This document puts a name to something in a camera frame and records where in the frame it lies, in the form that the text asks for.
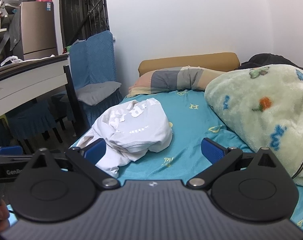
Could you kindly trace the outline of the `person's left hand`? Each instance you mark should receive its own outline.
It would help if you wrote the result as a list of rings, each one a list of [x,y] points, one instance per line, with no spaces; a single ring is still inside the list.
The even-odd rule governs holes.
[[[6,230],[9,226],[9,210],[4,200],[1,200],[0,204],[0,232]]]

